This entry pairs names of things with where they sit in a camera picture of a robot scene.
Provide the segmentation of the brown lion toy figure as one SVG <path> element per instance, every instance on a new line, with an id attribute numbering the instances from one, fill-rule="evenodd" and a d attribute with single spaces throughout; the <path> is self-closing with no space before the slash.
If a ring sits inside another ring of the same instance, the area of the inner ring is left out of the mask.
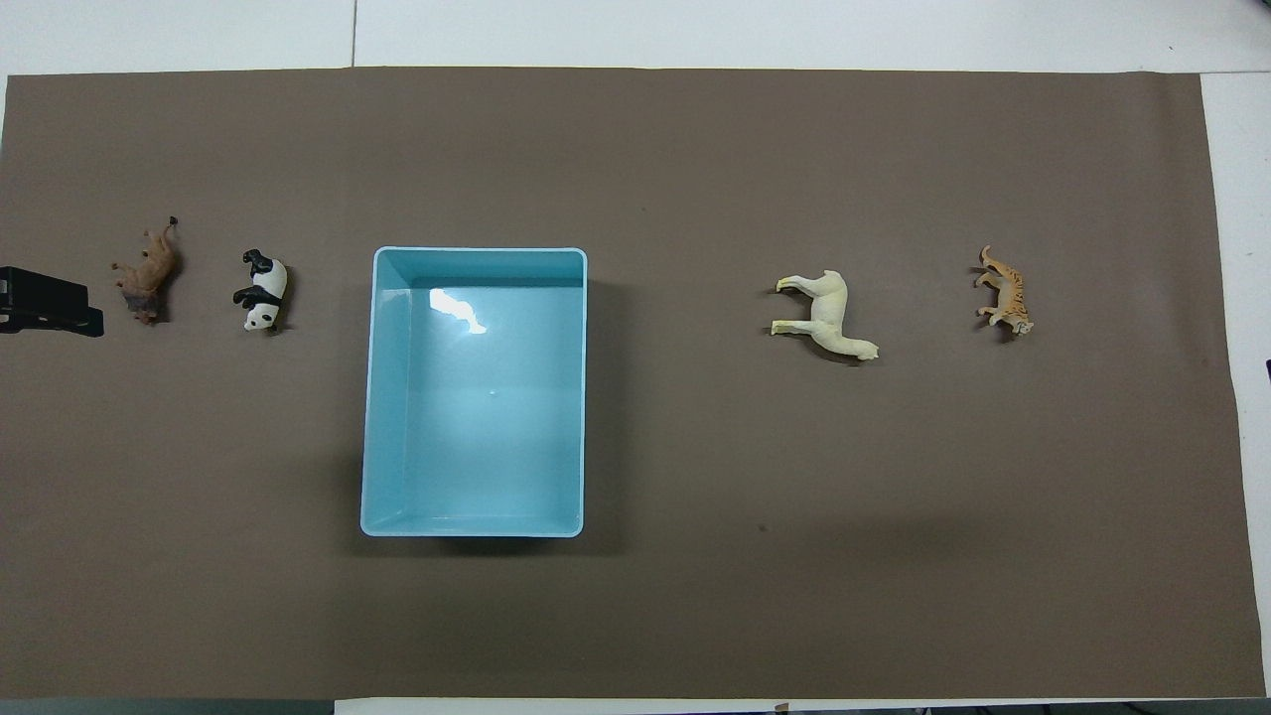
<path id="1" fill-rule="evenodd" d="M 161 229 L 145 229 L 142 259 L 136 265 L 111 262 L 111 271 L 119 273 L 114 286 L 121 290 L 128 312 L 141 325 L 154 325 L 161 317 L 165 284 L 179 264 L 179 253 L 172 245 L 178 225 L 179 218 L 172 215 Z"/>

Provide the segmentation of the black and white panda toy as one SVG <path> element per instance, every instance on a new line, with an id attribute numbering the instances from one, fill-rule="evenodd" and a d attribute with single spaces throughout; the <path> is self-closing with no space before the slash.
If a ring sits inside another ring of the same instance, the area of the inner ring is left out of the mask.
<path id="1" fill-rule="evenodd" d="M 244 309 L 244 331 L 278 331 L 283 312 L 283 298 L 289 290 L 289 268 L 280 259 L 266 257 L 257 248 L 241 253 L 241 263 L 248 267 L 250 284 L 234 291 L 233 304 Z"/>

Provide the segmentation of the orange striped tiger toy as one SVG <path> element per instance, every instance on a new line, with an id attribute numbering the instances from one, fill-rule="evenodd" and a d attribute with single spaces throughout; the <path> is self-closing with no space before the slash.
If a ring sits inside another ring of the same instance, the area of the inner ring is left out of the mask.
<path id="1" fill-rule="evenodd" d="M 1008 326 L 1013 337 L 1030 335 L 1035 330 L 1035 321 L 1030 316 L 1024 300 L 1024 281 L 1021 271 L 998 262 L 990 257 L 991 245 L 985 245 L 980 253 L 979 276 L 974 281 L 976 288 L 995 291 L 995 302 L 977 309 L 977 316 L 986 317 L 988 326 L 998 326 L 1003 323 Z"/>

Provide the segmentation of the cream llama toy figure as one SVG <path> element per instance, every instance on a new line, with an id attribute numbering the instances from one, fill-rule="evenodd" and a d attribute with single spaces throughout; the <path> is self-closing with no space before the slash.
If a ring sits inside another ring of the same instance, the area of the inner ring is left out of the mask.
<path id="1" fill-rule="evenodd" d="M 780 277 L 777 291 L 798 290 L 811 298 L 808 320 L 775 320 L 769 334 L 799 335 L 812 339 L 815 345 L 838 356 L 857 361 L 880 358 L 880 348 L 863 339 L 844 334 L 844 321 L 849 298 L 848 284 L 838 271 L 824 271 L 817 279 L 806 276 Z"/>

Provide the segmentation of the light blue plastic storage box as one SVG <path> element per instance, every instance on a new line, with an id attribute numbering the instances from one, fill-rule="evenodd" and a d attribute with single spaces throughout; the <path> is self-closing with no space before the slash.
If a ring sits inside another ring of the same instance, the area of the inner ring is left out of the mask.
<path id="1" fill-rule="evenodd" d="M 379 248 L 362 532 L 577 537 L 587 316 L 588 258 L 576 246 Z"/>

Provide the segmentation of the brown paper table mat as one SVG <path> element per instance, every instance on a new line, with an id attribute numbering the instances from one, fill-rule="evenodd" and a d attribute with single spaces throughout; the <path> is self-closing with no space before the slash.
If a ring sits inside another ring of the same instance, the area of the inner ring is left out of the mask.
<path id="1" fill-rule="evenodd" d="M 386 245 L 586 253 L 577 537 L 362 532 Z M 0 337 L 0 698 L 1266 691 L 1193 75 L 15 76 L 0 263 L 105 316 Z"/>

